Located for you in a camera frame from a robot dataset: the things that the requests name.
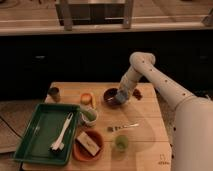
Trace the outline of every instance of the plastic fork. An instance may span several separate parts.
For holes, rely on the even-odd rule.
[[[107,131],[114,132],[114,131],[118,131],[123,128],[131,128],[131,127],[136,127],[136,126],[139,126],[139,123],[130,124],[130,125],[122,125],[122,126],[109,126],[109,127],[107,127]]]
[[[70,121],[72,120],[72,117],[73,117],[73,114],[69,113],[67,116],[67,119],[64,122],[60,135],[58,136],[57,140],[51,144],[52,150],[57,150],[59,147],[64,146],[64,144],[62,143],[62,140],[65,134],[65,131],[68,128]]]

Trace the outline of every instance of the wooden bowl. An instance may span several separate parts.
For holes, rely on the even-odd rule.
[[[96,144],[100,147],[100,150],[97,152],[95,156],[92,156],[79,142],[75,142],[73,146],[73,156],[76,160],[89,162],[96,161],[101,157],[104,148],[104,141],[97,131],[92,129],[84,130],[87,135],[96,142]]]

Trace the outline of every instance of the wooden table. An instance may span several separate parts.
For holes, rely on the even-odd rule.
[[[79,162],[70,156],[66,166],[23,164],[24,170],[70,170],[70,171],[169,171],[171,148],[165,130],[161,111],[152,84],[140,83],[137,88],[143,98],[130,100],[117,109],[111,109],[103,102],[103,94],[108,88],[118,87],[118,83],[71,83],[54,82],[51,86],[60,89],[61,102],[79,104],[80,95],[93,92],[96,97],[99,119],[93,129],[104,138],[105,147],[101,158],[95,162]],[[47,96],[46,102],[52,102]],[[139,123],[136,128],[107,132],[107,126]],[[113,138],[125,134],[130,140],[125,153],[112,150]]]

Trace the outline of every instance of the green tray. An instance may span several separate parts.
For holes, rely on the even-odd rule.
[[[65,165],[72,151],[79,110],[77,105],[39,104],[14,154],[14,160],[27,163]],[[63,138],[64,148],[58,154],[54,154],[50,150],[50,145],[58,138],[70,112],[74,115]]]

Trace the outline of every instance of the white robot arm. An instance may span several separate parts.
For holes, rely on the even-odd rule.
[[[151,53],[135,52],[115,99],[125,103],[145,76],[175,111],[172,171],[213,171],[213,102],[177,84],[157,70]]]

